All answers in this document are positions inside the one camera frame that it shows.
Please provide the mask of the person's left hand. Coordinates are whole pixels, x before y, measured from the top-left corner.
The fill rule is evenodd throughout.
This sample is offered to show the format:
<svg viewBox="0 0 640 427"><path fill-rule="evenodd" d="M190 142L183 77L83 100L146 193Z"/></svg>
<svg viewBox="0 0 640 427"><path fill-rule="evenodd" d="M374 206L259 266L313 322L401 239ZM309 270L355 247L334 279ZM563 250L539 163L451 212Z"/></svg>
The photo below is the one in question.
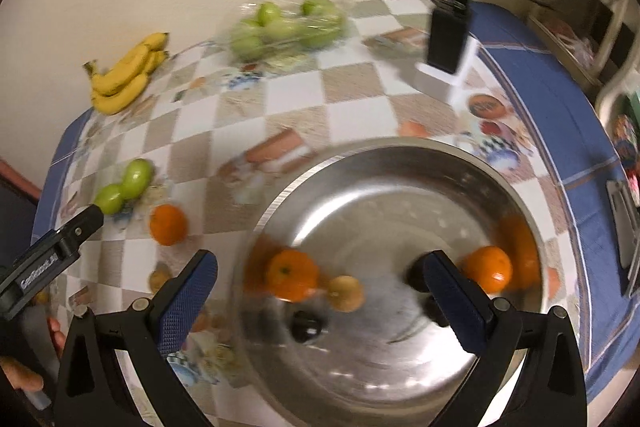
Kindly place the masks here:
<svg viewBox="0 0 640 427"><path fill-rule="evenodd" d="M48 317L47 323L52 345L58 357L63 353L66 336L61 324L55 317ZM43 378L21 362L10 357L1 357L0 364L4 375L14 389L38 392L43 389Z"/></svg>

